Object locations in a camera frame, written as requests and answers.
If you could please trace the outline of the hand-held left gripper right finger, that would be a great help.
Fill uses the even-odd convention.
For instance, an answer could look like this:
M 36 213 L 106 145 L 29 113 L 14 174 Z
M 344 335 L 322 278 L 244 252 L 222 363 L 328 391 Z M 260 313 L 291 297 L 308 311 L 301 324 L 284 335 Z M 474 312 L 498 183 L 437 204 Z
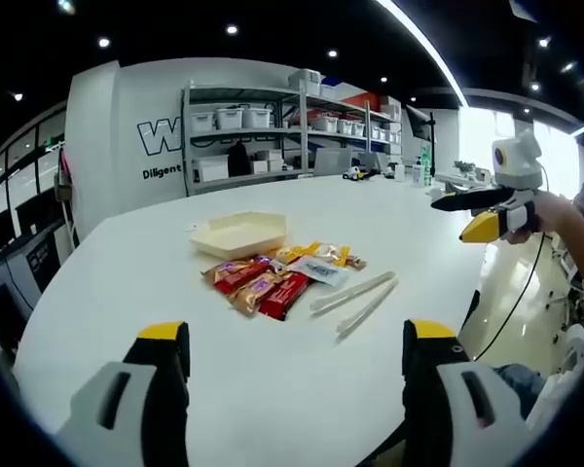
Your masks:
M 511 466 L 529 446 L 517 393 L 434 321 L 403 328 L 405 466 Z

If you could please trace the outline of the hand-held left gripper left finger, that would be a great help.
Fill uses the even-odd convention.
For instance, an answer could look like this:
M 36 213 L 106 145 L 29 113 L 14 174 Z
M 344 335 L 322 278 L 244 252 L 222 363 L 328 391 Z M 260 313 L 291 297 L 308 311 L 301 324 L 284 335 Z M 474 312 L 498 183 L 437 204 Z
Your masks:
M 58 445 L 82 466 L 187 466 L 190 372 L 186 322 L 143 329 L 72 396 Z

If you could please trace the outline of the person's right hand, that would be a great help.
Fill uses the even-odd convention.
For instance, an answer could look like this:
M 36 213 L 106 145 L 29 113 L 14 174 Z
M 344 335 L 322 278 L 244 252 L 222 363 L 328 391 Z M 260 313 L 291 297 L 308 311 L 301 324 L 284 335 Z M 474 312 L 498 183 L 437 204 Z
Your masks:
M 564 238 L 573 230 L 574 209 L 568 199 L 540 192 L 534 197 L 533 203 L 537 227 L 521 227 L 505 235 L 504 240 L 511 244 L 524 243 L 536 232 L 556 233 Z

